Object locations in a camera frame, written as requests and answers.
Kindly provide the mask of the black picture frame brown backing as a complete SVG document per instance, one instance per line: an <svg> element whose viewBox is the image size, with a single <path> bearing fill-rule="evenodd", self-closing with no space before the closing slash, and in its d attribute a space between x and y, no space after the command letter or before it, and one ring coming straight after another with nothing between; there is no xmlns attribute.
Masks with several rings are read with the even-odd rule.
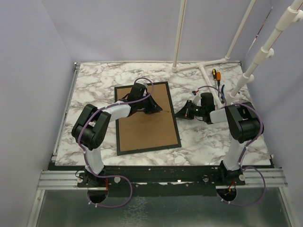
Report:
<svg viewBox="0 0 303 227"><path fill-rule="evenodd" d="M168 82L154 83L152 98L163 110L174 109ZM180 148L174 112L137 112L116 120L116 146L118 156Z"/></svg>

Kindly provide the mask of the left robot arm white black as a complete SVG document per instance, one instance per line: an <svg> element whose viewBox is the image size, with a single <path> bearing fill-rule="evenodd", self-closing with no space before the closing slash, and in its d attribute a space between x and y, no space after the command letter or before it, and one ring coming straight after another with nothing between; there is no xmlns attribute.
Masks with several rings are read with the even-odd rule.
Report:
<svg viewBox="0 0 303 227"><path fill-rule="evenodd" d="M87 104L78 117L71 134L83 150L86 163L85 170L88 181L95 187L108 182L110 176L104 176L102 170L105 165L101 158L100 145L110 122L127 118L136 112L155 114L163 109L148 92L147 85L135 82L131 91L115 103L97 108Z"/></svg>

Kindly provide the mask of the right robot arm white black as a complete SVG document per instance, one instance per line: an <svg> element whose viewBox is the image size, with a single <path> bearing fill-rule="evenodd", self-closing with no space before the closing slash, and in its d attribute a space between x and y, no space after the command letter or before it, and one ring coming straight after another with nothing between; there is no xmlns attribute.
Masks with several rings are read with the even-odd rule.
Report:
<svg viewBox="0 0 303 227"><path fill-rule="evenodd" d="M251 102L237 105L228 105L220 110L215 110L212 93L200 95L200 105L192 100L175 114L177 118L193 120L201 117L207 124L227 122L229 126L231 145L223 161L218 167L218 181L228 185L241 174L241 162L247 146L255 141L264 131L260 116L255 111Z"/></svg>

